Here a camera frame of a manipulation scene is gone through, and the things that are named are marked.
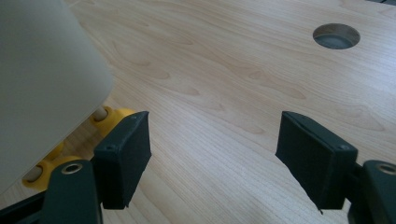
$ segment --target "wood grain surface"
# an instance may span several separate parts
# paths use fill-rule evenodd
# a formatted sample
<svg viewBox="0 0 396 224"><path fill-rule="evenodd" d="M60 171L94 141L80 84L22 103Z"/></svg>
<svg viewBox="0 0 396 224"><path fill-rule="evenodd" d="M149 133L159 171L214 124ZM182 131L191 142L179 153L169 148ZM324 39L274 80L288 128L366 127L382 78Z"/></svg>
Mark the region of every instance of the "wood grain surface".
<svg viewBox="0 0 396 224"><path fill-rule="evenodd" d="M68 0L106 58L106 105L148 110L152 158L130 207L105 223L347 223L321 215L275 156L281 111L396 162L396 7L363 0ZM343 23L351 49L312 34ZM64 155L92 156L87 121ZM15 184L0 207L34 194Z"/></svg>

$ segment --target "yellow base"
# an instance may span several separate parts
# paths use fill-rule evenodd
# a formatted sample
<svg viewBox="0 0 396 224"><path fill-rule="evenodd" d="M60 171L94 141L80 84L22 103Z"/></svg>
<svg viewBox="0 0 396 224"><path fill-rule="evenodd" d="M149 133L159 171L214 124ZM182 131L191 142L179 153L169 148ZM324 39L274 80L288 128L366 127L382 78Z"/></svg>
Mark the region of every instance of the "yellow base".
<svg viewBox="0 0 396 224"><path fill-rule="evenodd" d="M105 137L111 130L125 117L134 114L132 109L120 108L113 110L109 106L105 106L107 117L104 120L96 121L93 116L90 117L91 123L98 129L99 133Z"/></svg>
<svg viewBox="0 0 396 224"><path fill-rule="evenodd" d="M53 149L45 158L44 160L53 161L59 155L61 155L62 151L64 150L64 141L62 141L55 149Z"/></svg>
<svg viewBox="0 0 396 224"><path fill-rule="evenodd" d="M37 165L37 167L40 167L42 170L41 176L35 181L22 180L22 184L26 188L36 189L38 191L46 190L49 186L50 174L52 171L61 164L76 160L81 160L81 158L76 156L67 156L58 158L54 161L42 160Z"/></svg>

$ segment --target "white object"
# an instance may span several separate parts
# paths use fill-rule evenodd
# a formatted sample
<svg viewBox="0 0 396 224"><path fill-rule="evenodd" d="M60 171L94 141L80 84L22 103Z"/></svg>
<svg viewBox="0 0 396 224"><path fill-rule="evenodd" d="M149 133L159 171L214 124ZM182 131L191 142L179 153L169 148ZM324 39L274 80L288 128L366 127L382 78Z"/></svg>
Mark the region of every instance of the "white object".
<svg viewBox="0 0 396 224"><path fill-rule="evenodd" d="M111 91L105 61L59 0L0 1L0 193Z"/></svg>

